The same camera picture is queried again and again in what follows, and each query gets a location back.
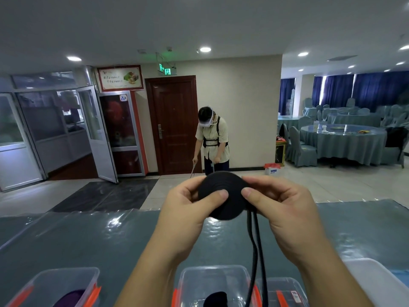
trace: hand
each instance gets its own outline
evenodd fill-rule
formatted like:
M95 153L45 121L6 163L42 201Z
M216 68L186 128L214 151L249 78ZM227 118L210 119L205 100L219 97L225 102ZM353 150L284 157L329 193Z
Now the hand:
M299 267L327 252L330 244L307 188L270 176L243 176L243 180L253 188L244 188L242 195L268 218L289 261Z
M157 242L159 252L169 255L171 261L180 263L188 257L205 219L229 196L226 190L221 190L193 203L204 178L192 178L171 189L159 214L151 240Z

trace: ceiling vent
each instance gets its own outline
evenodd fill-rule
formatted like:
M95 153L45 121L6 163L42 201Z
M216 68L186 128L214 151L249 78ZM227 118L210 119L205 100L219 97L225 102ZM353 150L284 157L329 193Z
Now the ceiling vent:
M343 61L343 60L347 60L347 59L350 59L350 58L354 58L356 56L358 56L358 55L339 56L339 57L328 59L327 61Z

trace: black roll of elastic band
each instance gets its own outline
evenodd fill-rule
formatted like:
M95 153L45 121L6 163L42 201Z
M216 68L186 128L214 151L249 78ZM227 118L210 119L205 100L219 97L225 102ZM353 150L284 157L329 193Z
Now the black roll of elastic band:
M245 307L249 307L251 303L254 281L256 279L258 255L260 255L262 278L261 297L263 301L263 307L267 307L268 306L267 281L265 276L263 249L261 247L260 230L258 228L257 211L256 208L241 195L241 190L248 186L249 185L246 181L244 181L242 178L231 172L216 171L208 175L203 180L202 184L199 186L197 190L197 193L199 200L201 200L204 197L213 193L214 191L220 190L228 191L229 193L228 199L209 215L210 217L213 217L215 219L232 220L233 218L239 216L239 214L243 212L243 210L247 210L247 232L253 244L253 265ZM252 214L254 219L254 228L256 230L257 245L253 238Z

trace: shirt sleeve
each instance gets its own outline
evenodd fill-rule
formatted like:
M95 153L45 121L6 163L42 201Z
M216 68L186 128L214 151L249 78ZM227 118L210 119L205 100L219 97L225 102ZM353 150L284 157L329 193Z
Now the shirt sleeve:
M219 122L219 142L224 143L229 141L228 124L223 118Z
M205 136L203 135L203 127L197 124L196 139L203 140L204 138Z

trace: dark pants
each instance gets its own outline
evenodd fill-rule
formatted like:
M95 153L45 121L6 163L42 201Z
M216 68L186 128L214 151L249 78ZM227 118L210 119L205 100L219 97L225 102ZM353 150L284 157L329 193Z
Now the dark pants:
M211 173L213 173L213 168L212 168L212 161L207 159L206 157L204 158L204 169L205 169L205 173L206 175L209 175ZM218 164L214 165L214 171L229 171L229 161L226 162L220 162Z

